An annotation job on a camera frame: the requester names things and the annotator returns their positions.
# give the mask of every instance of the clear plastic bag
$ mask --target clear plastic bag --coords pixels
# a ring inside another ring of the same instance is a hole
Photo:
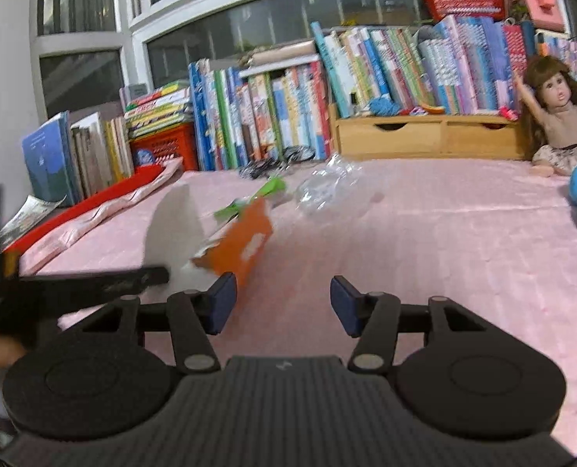
[[[297,209],[317,222],[332,223],[358,218],[368,210],[371,188],[356,163],[334,154],[295,191]]]

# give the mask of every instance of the drawer handle hole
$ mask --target drawer handle hole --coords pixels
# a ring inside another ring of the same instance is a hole
[[[488,130],[501,130],[502,128],[507,126],[506,124],[502,123],[482,123],[482,125]]]
[[[407,123],[380,123],[376,124],[375,126],[377,126],[377,128],[383,131],[396,131],[400,130],[406,124]]]

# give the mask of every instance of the wooden drawer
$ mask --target wooden drawer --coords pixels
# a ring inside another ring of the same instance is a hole
[[[498,116],[395,116],[338,119],[330,105],[333,148],[350,159],[529,159],[519,123]]]
[[[384,123],[364,118],[338,128],[340,152],[353,159],[432,156],[442,146],[442,123],[424,121]]]
[[[521,125],[449,121],[443,129],[442,152],[449,157],[526,159],[530,141]]]

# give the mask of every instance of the pink bedsheet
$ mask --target pink bedsheet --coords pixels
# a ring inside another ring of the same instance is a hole
[[[274,210],[275,233],[221,335],[233,354],[346,358],[355,341],[336,319],[330,279],[343,274],[361,291],[404,302],[446,295],[555,360],[568,393],[555,437],[577,453],[577,229],[567,179],[527,175],[526,163],[483,160],[379,160],[363,163],[381,193],[368,212],[341,225],[316,225],[293,204]],[[309,171],[289,178],[293,185]],[[207,229],[212,212],[259,182],[232,172],[186,173]],[[139,265],[144,229],[165,188],[85,235],[42,272]],[[399,341],[399,358],[419,347]],[[151,349],[171,358],[169,339]]]

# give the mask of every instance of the doll arm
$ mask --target doll arm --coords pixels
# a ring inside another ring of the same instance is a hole
[[[539,124],[544,125],[546,111],[539,105],[539,102],[535,98],[534,93],[529,89],[529,87],[524,84],[524,81],[520,77],[519,73],[515,70],[513,71],[513,81],[515,82],[518,93],[524,105],[528,107],[528,110],[532,114],[532,117],[537,120]]]

